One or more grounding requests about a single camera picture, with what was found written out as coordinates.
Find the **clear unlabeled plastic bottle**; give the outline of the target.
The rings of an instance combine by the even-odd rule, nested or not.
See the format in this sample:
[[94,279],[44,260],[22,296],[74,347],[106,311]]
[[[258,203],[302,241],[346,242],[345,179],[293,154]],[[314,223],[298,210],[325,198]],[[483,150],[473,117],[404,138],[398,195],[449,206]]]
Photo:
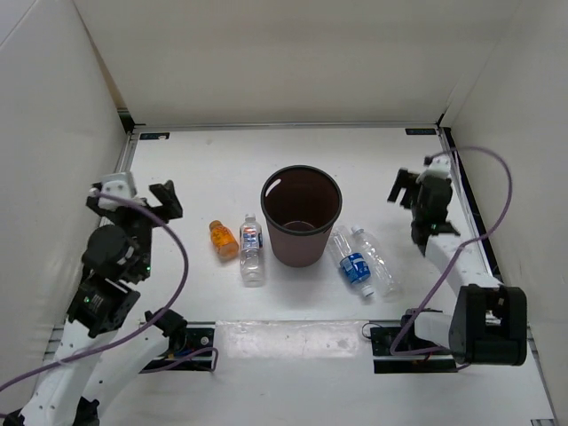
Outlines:
[[386,263],[379,241],[372,233],[358,225],[351,227],[351,235],[367,260],[375,289],[383,299],[394,300],[399,295],[400,286]]

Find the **orange juice bottle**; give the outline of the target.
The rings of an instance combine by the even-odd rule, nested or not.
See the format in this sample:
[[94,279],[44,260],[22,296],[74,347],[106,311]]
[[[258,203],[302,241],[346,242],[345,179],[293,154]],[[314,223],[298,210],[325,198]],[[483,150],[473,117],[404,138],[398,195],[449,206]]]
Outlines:
[[239,243],[229,228],[220,221],[209,224],[209,237],[220,261],[226,262],[239,254]]

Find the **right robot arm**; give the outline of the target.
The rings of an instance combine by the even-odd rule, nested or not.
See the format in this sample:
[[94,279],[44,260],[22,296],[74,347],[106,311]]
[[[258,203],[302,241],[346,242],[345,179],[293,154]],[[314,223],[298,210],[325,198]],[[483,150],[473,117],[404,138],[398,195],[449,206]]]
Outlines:
[[474,266],[468,242],[448,221],[453,196],[448,170],[416,174],[401,169],[387,198],[412,213],[411,238],[456,295],[452,314],[428,308],[428,294],[401,320],[390,354],[405,356],[449,351],[461,365],[521,366],[527,353],[527,298]]

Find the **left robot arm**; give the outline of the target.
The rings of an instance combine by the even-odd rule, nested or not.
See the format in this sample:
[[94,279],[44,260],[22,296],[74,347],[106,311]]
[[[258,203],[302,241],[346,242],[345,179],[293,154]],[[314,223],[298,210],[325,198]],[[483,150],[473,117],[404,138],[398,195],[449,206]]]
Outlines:
[[146,312],[135,331],[117,335],[140,298],[134,285],[150,275],[154,228],[169,232],[170,220],[183,216],[172,181],[149,189],[159,205],[138,197],[120,174],[91,187],[87,207],[109,222],[88,239],[83,276],[53,361],[6,383],[11,387],[43,376],[26,405],[2,415],[5,425],[97,425],[107,405],[147,364],[185,348],[187,322],[169,304]]

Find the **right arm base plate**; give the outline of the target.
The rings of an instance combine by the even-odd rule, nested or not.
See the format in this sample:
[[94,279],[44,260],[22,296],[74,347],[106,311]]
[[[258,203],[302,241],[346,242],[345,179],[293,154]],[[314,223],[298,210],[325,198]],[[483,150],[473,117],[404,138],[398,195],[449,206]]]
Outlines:
[[448,350],[433,351],[434,343],[406,335],[397,347],[391,346],[401,330],[394,323],[367,321],[361,327],[363,340],[371,345],[376,375],[457,373],[458,366]]

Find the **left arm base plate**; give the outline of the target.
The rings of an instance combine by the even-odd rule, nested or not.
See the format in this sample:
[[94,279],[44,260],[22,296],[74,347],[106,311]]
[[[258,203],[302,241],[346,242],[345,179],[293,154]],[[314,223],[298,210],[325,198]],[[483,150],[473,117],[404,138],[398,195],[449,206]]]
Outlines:
[[213,373],[217,367],[217,354],[213,351],[215,333],[214,322],[190,322],[183,342],[151,360],[141,374],[163,371]]

